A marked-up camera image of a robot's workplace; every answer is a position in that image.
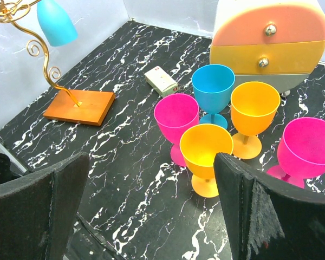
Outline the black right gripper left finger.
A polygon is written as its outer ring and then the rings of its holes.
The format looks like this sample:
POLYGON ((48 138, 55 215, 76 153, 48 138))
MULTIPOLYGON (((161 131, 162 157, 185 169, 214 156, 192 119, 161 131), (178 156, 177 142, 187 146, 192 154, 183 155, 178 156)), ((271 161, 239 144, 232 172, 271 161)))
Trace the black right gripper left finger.
POLYGON ((20 176, 0 154, 0 259, 62 259, 89 172, 80 152, 20 176))

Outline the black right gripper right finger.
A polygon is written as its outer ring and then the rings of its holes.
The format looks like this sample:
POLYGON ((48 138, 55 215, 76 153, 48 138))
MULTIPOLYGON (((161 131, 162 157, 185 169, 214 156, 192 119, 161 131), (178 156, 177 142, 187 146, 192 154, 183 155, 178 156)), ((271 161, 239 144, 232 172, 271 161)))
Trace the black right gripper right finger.
POLYGON ((213 165, 233 259, 325 259, 325 194, 226 153, 213 165))

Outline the pink wine glass front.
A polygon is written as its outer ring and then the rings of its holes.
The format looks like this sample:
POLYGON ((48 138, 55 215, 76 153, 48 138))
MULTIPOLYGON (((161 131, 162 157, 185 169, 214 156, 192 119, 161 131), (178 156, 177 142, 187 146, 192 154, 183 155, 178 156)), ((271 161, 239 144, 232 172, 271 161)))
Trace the pink wine glass front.
POLYGON ((284 128, 277 149, 278 165, 267 174, 299 188, 305 179, 325 173, 325 121, 302 117, 284 128))

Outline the pink wine glass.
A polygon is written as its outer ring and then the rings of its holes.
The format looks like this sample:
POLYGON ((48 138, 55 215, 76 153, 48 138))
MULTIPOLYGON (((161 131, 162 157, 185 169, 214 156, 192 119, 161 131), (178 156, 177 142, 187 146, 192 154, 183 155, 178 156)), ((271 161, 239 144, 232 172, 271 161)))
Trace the pink wine glass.
POLYGON ((278 165, 267 174, 299 188, 305 179, 325 173, 325 121, 302 117, 284 128, 277 149, 278 165))
POLYGON ((198 102, 187 94, 171 94, 157 103, 154 118, 163 136, 172 143, 170 151, 172 161, 185 167, 186 163, 179 143, 186 130, 199 124, 198 102))

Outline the yellow wine glass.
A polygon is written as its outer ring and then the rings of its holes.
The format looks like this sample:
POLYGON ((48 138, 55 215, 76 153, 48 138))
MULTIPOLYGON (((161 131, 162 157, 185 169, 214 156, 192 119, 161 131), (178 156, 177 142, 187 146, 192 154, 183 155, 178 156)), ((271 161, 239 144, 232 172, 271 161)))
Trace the yellow wine glass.
POLYGON ((232 136, 233 155, 240 159, 253 159, 262 150, 258 135, 271 125, 281 96, 273 86, 251 81, 237 86, 230 101, 231 121, 238 131, 232 136))
POLYGON ((219 195, 213 163, 217 153, 232 154, 233 138, 223 127, 211 123, 189 128, 180 139, 180 150, 192 173, 191 185, 204 198, 219 195))

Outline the blue wine glass front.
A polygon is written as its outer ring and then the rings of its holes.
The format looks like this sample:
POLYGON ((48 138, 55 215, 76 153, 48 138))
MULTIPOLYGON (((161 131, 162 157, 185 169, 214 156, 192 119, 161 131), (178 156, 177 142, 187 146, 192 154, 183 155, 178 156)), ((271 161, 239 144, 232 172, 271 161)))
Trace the blue wine glass front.
POLYGON ((199 107, 206 112, 201 117, 201 124, 214 124, 228 127, 226 118, 220 112, 230 102, 235 84, 235 74, 222 64, 209 64, 197 69, 192 77, 194 97, 199 107))

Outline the blue wine glass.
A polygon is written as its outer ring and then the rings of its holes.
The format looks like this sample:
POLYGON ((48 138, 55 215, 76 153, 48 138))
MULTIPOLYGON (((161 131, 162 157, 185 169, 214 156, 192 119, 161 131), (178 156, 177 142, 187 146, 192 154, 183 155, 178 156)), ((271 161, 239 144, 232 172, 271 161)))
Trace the blue wine glass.
POLYGON ((228 127, 226 118, 220 112, 230 102, 235 84, 235 74, 222 64, 209 64, 197 69, 192 77, 194 97, 199 107, 206 112, 201 117, 201 124, 214 124, 228 127))
POLYGON ((78 37, 69 15, 54 0, 42 0, 37 3, 37 19, 52 47, 64 46, 78 37))

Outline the blue wine glass back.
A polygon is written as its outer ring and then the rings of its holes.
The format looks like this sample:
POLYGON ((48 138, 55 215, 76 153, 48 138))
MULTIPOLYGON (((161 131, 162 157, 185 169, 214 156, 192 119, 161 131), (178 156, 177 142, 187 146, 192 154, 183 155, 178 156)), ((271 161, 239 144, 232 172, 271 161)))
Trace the blue wine glass back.
POLYGON ((42 0, 37 3, 37 19, 52 47, 64 46, 78 37, 69 15, 54 0, 42 0))

